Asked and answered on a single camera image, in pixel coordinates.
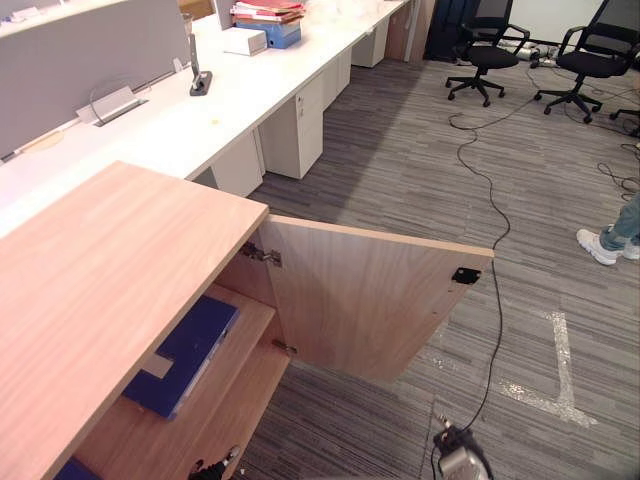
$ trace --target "cabinet top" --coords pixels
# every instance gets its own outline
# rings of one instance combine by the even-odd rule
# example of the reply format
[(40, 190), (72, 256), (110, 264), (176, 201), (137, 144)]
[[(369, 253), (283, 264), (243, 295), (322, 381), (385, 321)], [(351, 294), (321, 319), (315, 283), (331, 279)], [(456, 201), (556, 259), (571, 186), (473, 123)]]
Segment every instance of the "cabinet top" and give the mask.
[(0, 478), (51, 478), (267, 215), (115, 163), (0, 239)]

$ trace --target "blue binder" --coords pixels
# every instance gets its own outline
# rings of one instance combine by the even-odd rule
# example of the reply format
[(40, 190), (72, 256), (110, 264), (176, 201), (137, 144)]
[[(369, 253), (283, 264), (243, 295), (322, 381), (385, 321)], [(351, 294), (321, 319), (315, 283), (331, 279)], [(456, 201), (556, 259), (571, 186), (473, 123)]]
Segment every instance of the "blue binder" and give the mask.
[(140, 370), (123, 394), (163, 417), (175, 417), (237, 313), (231, 305), (201, 297), (156, 350), (173, 361), (164, 378)]
[(236, 27), (250, 30), (262, 30), (267, 34), (269, 48), (287, 48), (302, 38), (300, 23), (293, 25), (276, 25), (272, 23), (244, 23), (237, 21)]
[(53, 480), (101, 480), (75, 458), (69, 459)]

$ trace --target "power cord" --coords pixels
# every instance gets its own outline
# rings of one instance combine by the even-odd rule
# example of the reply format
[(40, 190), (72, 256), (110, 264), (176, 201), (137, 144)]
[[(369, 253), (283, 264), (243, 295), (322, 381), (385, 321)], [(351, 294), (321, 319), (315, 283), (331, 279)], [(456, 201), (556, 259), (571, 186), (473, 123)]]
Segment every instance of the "power cord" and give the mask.
[[(556, 69), (556, 68), (552, 68), (552, 69), (551, 69), (551, 71), (552, 71), (553, 73), (555, 73), (558, 77), (561, 77), (561, 78), (564, 78), (564, 79), (567, 79), (567, 80), (572, 80), (572, 81), (574, 80), (574, 79), (573, 79), (573, 78), (571, 78), (571, 77), (568, 77), (568, 76), (566, 76), (566, 75), (562, 75), (561, 73), (559, 73), (559, 72), (557, 71), (557, 69)], [(639, 101), (637, 101), (637, 100), (633, 100), (633, 99), (631, 99), (631, 98), (623, 97), (623, 95), (626, 95), (626, 94), (627, 94), (627, 93), (629, 93), (629, 92), (638, 92), (638, 90), (637, 90), (637, 89), (635, 89), (635, 88), (628, 88), (628, 89), (626, 89), (626, 90), (623, 90), (622, 92), (615, 93), (615, 92), (611, 92), (611, 91), (609, 91), (609, 90), (604, 90), (603, 88), (600, 88), (600, 87), (596, 87), (595, 85), (592, 85), (592, 84), (590, 84), (590, 83), (586, 83), (586, 82), (585, 82), (585, 83), (583, 83), (583, 85), (586, 85), (587, 87), (590, 87), (590, 88), (591, 88), (592, 93), (594, 93), (595, 95), (601, 95), (601, 94), (603, 94), (603, 93), (608, 94), (608, 95), (611, 95), (610, 97), (607, 97), (607, 98), (601, 98), (601, 99), (600, 99), (601, 101), (611, 100), (612, 98), (620, 97), (620, 98), (622, 98), (622, 99), (624, 99), (624, 100), (627, 100), (628, 102), (634, 103), (634, 104), (636, 104), (636, 105), (640, 105), (640, 102), (639, 102)]]
[[(564, 103), (563, 104), (563, 108), (564, 108), (564, 114), (570, 118), (571, 120), (573, 120), (576, 123), (580, 123), (583, 124), (584, 122), (579, 119), (579, 118), (574, 118), (569, 114), (569, 111), (567, 110), (567, 104)], [(627, 129), (626, 125), (627, 122), (632, 122), (632, 128), (631, 129)], [(589, 127), (596, 127), (596, 128), (601, 128), (602, 130), (609, 130), (610, 132), (615, 132), (615, 133), (619, 133), (620, 135), (624, 135), (624, 136), (629, 136), (631, 134), (631, 132), (633, 131), (634, 128), (636, 128), (636, 125), (633, 123), (633, 120), (631, 120), (630, 118), (625, 118), (624, 121), (622, 122), (622, 131), (618, 130), (617, 128), (611, 128), (611, 127), (607, 127), (605, 125), (599, 125), (597, 123), (592, 123), (589, 125)]]
[[(529, 72), (526, 72), (527, 76), (529, 77), (529, 79), (531, 80), (531, 82), (534, 84), (535, 86), (535, 81), (533, 80), (533, 78), (531, 78), (531, 76), (529, 75)], [(495, 203), (495, 200), (493, 198), (493, 192), (494, 192), (494, 185), (493, 185), (493, 179), (491, 177), (489, 177), (488, 175), (479, 172), (477, 169), (475, 169), (474, 167), (472, 167), (471, 165), (469, 165), (467, 162), (464, 161), (463, 157), (462, 157), (462, 151), (464, 150), (465, 147), (468, 147), (470, 145), (473, 145), (474, 143), (476, 143), (479, 139), (478, 136), (478, 130), (483, 129), (483, 128), (487, 128), (490, 127), (492, 125), (495, 125), (497, 123), (500, 123), (508, 118), (510, 118), (511, 116), (515, 115), (516, 113), (518, 113), (520, 110), (522, 110), (524, 107), (526, 107), (527, 105), (529, 105), (530, 103), (533, 102), (533, 99), (528, 100), (526, 103), (523, 103), (522, 105), (520, 105), (519, 107), (517, 107), (515, 110), (511, 111), (510, 113), (508, 113), (507, 115), (500, 117), (496, 120), (492, 120), (490, 122), (487, 122), (483, 125), (479, 125), (477, 127), (462, 127), (460, 125), (456, 125), (453, 122), (453, 119), (456, 117), (460, 117), (463, 114), (462, 113), (456, 113), (453, 115), (450, 115), (448, 118), (448, 122), (449, 125), (457, 130), (462, 130), (462, 131), (470, 131), (473, 132), (473, 138), (471, 140), (469, 140), (468, 142), (465, 142), (463, 144), (461, 144), (460, 146), (458, 146), (458, 149), (456, 150), (456, 157), (458, 158), (458, 161), (465, 167), (467, 168), (469, 171), (471, 171), (471, 173), (473, 173), (474, 175), (477, 175), (479, 177), (484, 178), (485, 180), (487, 180), (487, 182), (489, 183), (489, 202), (491, 203), (491, 206), (493, 207), (493, 209), (498, 212), (500, 214), (500, 216), (502, 216), (502, 218), (504, 218), (505, 223), (506, 223), (506, 228), (504, 230), (504, 232), (493, 242), (492, 245), (492, 249), (495, 250), (496, 247), (498, 246), (498, 244), (504, 240), (504, 238), (509, 235), (509, 233), (511, 232), (511, 221), (509, 220), (509, 217), (507, 216), (506, 213), (504, 213), (500, 207), (498, 207)], [(495, 363), (495, 359), (498, 355), (498, 351), (500, 350), (500, 346), (502, 345), (502, 335), (503, 335), (503, 331), (504, 331), (504, 312), (502, 309), (502, 298), (500, 296), (500, 286), (498, 284), (498, 276), (496, 273), (496, 265), (495, 265), (495, 260), (492, 259), (491, 260), (491, 274), (493, 276), (493, 284), (496, 290), (496, 300), (498, 303), (498, 320), (499, 320), (499, 324), (498, 324), (498, 338), (496, 339), (496, 346), (493, 349), (493, 352), (491, 354), (491, 359), (489, 360), (489, 374), (487, 377), (487, 386), (485, 388), (484, 391), (484, 396), (482, 397), (482, 402), (480, 402), (480, 406), (478, 407), (478, 409), (476, 410), (475, 414), (473, 415), (471, 421), (469, 423), (467, 423), (467, 425), (462, 429), (463, 431), (468, 430), (469, 428), (471, 428), (471, 426), (474, 424), (474, 422), (478, 419), (478, 417), (480, 416), (480, 413), (482, 412), (482, 410), (484, 409), (485, 404), (487, 403), (487, 398), (489, 396), (489, 391), (491, 390), (491, 378), (493, 377), (493, 365)], [(431, 472), (433, 474), (433, 478), (436, 478), (436, 467), (435, 467), (435, 446), (432, 447), (431, 449)]]
[[(538, 84), (536, 83), (535, 79), (531, 76), (529, 70), (531, 70), (530, 68), (528, 68), (527, 70), (525, 70), (525, 74), (527, 75), (528, 79), (531, 81), (531, 84), (537, 88), (538, 90), (540, 90), (540, 87), (538, 86)], [(563, 78), (568, 78), (568, 77), (564, 77), (563, 75), (558, 74), (557, 72), (554, 71), (554, 73), (556, 73), (557, 75), (563, 77)], [(613, 92), (605, 92), (604, 90), (601, 90), (605, 93), (611, 93), (613, 96), (610, 98), (614, 98), (614, 97), (619, 97), (624, 93), (627, 93), (629, 91), (632, 91), (634, 89), (629, 89), (629, 90), (625, 90), (624, 92), (620, 92), (618, 94), (615, 94)], [(477, 169), (475, 169), (474, 167), (472, 167), (471, 165), (469, 165), (467, 162), (465, 162), (464, 158), (462, 157), (462, 151), (464, 150), (465, 147), (469, 147), (471, 145), (473, 145), (474, 143), (476, 143), (479, 140), (479, 135), (478, 135), (478, 130), (481, 130), (483, 128), (487, 128), (490, 127), (492, 125), (496, 125), (497, 123), (500, 123), (504, 120), (507, 120), (508, 118), (512, 117), (513, 115), (515, 115), (517, 112), (519, 112), (520, 110), (522, 110), (524, 107), (526, 107), (527, 105), (529, 105), (530, 103), (532, 103), (534, 100), (528, 100), (527, 102), (523, 103), (522, 105), (520, 105), (519, 107), (517, 107), (515, 110), (512, 110), (510, 113), (508, 113), (507, 115), (500, 117), (496, 120), (492, 120), (490, 122), (487, 122), (485, 124), (479, 125), (477, 127), (462, 127), (460, 125), (456, 125), (453, 122), (453, 119), (456, 117), (460, 117), (463, 114), (462, 113), (456, 113), (453, 115), (450, 115), (449, 118), (447, 119), (449, 122), (449, 125), (457, 130), (462, 130), (462, 131), (470, 131), (473, 132), (473, 138), (471, 140), (469, 140), (468, 142), (465, 142), (463, 144), (461, 144), (460, 146), (458, 146), (458, 149), (456, 150), (456, 157), (458, 159), (458, 161), (465, 167), (467, 168), (469, 171), (471, 171), (471, 173), (473, 173), (474, 175), (477, 175), (479, 177), (484, 178), (485, 180), (487, 180), (487, 182), (489, 183), (489, 202), (491, 203), (491, 206), (493, 207), (493, 209), (498, 212), (498, 214), (500, 214), (500, 216), (502, 216), (502, 218), (504, 218), (505, 223), (506, 223), (506, 228), (504, 230), (504, 232), (493, 242), (492, 245), (492, 249), (495, 250), (498, 246), (498, 244), (504, 240), (507, 235), (509, 235), (509, 233), (511, 232), (511, 221), (509, 220), (509, 217), (500, 209), (500, 207), (498, 207), (494, 201), (493, 198), (493, 191), (494, 191), (494, 185), (493, 185), (493, 179), (491, 177), (489, 177), (488, 175), (478, 171)], [(572, 118), (569, 113), (566, 110), (566, 104), (565, 104), (565, 114), (567, 115), (567, 117), (569, 117), (571, 120), (574, 121), (578, 121), (579, 123), (582, 123), (582, 121), (580, 120), (576, 120), (574, 118)], [(612, 128), (607, 128), (601, 125), (594, 125), (600, 128), (603, 128), (605, 130), (610, 130), (616, 133), (622, 133), (618, 130), (612, 129)], [(625, 150), (628, 150), (628, 147), (631, 146), (633, 148), (635, 148), (635, 145), (632, 144), (622, 144), (621, 147)], [(640, 161), (640, 154), (635, 153), (636, 154), (636, 158)], [(630, 195), (632, 190), (629, 190), (627, 187), (624, 186), (625, 182), (635, 182), (638, 183), (638, 185), (640, 186), (640, 182), (633, 178), (633, 177), (628, 177), (628, 178), (623, 178), (623, 177), (619, 177), (613, 174), (613, 172), (611, 172), (611, 169), (609, 168), (609, 174), (611, 175), (614, 183), (616, 183), (616, 185), (618, 185), (620, 188), (626, 189), (627, 193), (623, 194), (623, 195)], [(475, 423), (475, 421), (478, 419), (478, 417), (480, 416), (480, 413), (482, 412), (482, 410), (484, 409), (486, 403), (487, 403), (487, 398), (489, 396), (489, 391), (491, 390), (491, 379), (493, 377), (493, 366), (495, 363), (495, 359), (498, 355), (498, 351), (500, 350), (500, 346), (502, 345), (502, 336), (504, 333), (504, 312), (502, 309), (502, 298), (500, 295), (500, 286), (498, 283), (498, 277), (497, 277), (497, 273), (496, 273), (496, 266), (495, 266), (495, 259), (491, 260), (491, 273), (493, 276), (493, 283), (494, 283), (494, 287), (496, 290), (496, 301), (498, 304), (498, 338), (496, 339), (496, 346), (491, 354), (491, 358), (489, 360), (489, 373), (487, 376), (487, 384), (486, 384), (486, 388), (484, 391), (484, 395), (482, 397), (482, 401), (480, 402), (480, 406), (478, 407), (478, 409), (476, 410), (475, 414), (473, 415), (473, 417), (471, 418), (471, 420), (469, 421), (469, 423), (467, 423), (467, 425), (462, 429), (463, 431), (468, 430), (469, 428), (471, 428), (471, 426)], [(431, 459), (431, 472), (433, 474), (433, 478), (435, 480), (436, 478), (436, 467), (435, 467), (435, 446), (431, 448), (431, 455), (430, 455), (430, 459)]]
[[(638, 148), (635, 145), (631, 143), (622, 143), (620, 144), (620, 148), (622, 148), (627, 152), (633, 153), (636, 157), (636, 160), (640, 162), (640, 150), (638, 150)], [(620, 198), (622, 198), (622, 200), (628, 202), (629, 200), (631, 200), (631, 197), (633, 197), (636, 193), (640, 192), (640, 175), (638, 177), (621, 177), (619, 175), (614, 174), (613, 170), (611, 170), (611, 167), (606, 162), (600, 162), (596, 167), (598, 168), (598, 171), (600, 173), (611, 177), (611, 180), (613, 181), (616, 187), (623, 190), (624, 193), (620, 195)], [(630, 186), (629, 185), (630, 183), (635, 183), (635, 186)]]

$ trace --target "stack of folders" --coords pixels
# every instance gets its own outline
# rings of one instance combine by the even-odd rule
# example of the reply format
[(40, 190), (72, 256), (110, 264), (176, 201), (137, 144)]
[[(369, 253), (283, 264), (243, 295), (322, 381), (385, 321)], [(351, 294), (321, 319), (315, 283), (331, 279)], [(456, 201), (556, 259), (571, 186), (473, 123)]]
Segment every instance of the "stack of folders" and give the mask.
[(231, 7), (236, 27), (262, 30), (272, 48), (287, 48), (302, 38), (302, 3), (284, 0), (243, 0)]

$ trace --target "jeans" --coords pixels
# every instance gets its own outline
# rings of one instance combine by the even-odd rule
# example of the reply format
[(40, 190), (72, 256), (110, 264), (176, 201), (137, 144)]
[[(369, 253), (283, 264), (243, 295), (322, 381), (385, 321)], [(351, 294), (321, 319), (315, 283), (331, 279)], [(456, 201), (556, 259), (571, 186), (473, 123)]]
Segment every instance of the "jeans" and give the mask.
[(627, 243), (640, 245), (640, 193), (620, 210), (615, 225), (606, 226), (600, 232), (600, 245), (605, 250), (622, 250)]

